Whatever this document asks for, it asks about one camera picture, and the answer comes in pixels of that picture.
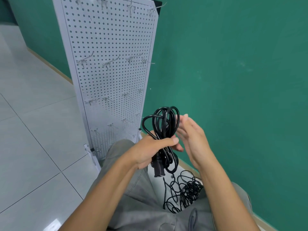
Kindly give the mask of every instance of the right hand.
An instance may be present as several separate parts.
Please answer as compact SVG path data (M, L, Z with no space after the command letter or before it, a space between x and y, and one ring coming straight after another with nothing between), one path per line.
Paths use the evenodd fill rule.
M215 158L204 131L188 117L188 114L180 116L180 124L176 133L183 141L189 159L198 171L208 160Z

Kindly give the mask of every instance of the white pegboard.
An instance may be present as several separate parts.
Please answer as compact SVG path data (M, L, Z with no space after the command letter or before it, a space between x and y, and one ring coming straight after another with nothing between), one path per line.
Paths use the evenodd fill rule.
M53 0L89 147L98 159L118 140L136 142L141 123L158 14L150 16L152 0L133 0L130 15L130 1L106 0L102 7L101 0Z

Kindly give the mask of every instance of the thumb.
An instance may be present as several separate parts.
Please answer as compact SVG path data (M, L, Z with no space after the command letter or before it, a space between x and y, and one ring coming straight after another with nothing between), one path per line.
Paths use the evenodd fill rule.
M162 149L164 147L171 147L179 143L179 138L165 138L162 140L156 140L156 146L158 149Z
M185 114L183 117L183 126L188 134L188 137L191 137L195 133L195 129L189 121L188 114Z

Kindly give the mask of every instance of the black cable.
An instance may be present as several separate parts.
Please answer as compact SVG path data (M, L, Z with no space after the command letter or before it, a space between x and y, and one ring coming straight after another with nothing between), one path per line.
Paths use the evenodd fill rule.
M154 134L152 134L147 128L144 126L144 122L152 118L152 126L154 130ZM180 123L180 113L179 110L172 106L172 107L162 107L157 109L153 115L149 115L142 120L142 128L145 132L147 132L150 136L152 136L155 140L161 140L165 138L171 138L177 128L179 127ZM174 169L169 170L169 166L174 162ZM154 168L154 176L161 177L165 176L164 169L167 172L173 174L177 170L179 165L179 158L178 156L172 151L171 147L164 147L160 149L156 155L152 157L151 162L152 167Z
M183 172L189 172L192 177L188 177L185 175L182 175ZM165 195L164 195L164 204L163 209L168 209L172 213L178 213L183 210L183 208L187 208L189 205L191 205L195 200L199 198L199 193L201 189L203 188L203 185L201 182L199 182L197 179L201 180L198 177L195 177L191 171L183 170L180 175L175 180L174 175L172 175L173 181L169 184L166 183L165 178L163 178L165 183ZM167 194L167 187L170 188L171 191L171 197L167 198L166 200L166 194ZM175 206L172 202L169 200L173 199L173 201L177 204L178 201L180 201L180 207Z

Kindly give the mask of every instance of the gray pants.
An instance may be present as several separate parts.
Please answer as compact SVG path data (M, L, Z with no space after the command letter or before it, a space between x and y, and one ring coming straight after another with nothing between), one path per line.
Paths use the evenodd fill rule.
M112 145L102 170L89 191L104 177L115 161L133 145L134 143L130 140L120 140ZM232 184L245 207L252 214L251 202L247 193L236 183ZM194 208L198 210L198 222L195 230L214 231L213 216L204 189L201 190L199 198L193 204L183 211L173 214L162 209L162 205L158 204L148 175L148 167L146 167L137 170L133 175L108 227L111 230L186 231L188 230L189 215Z

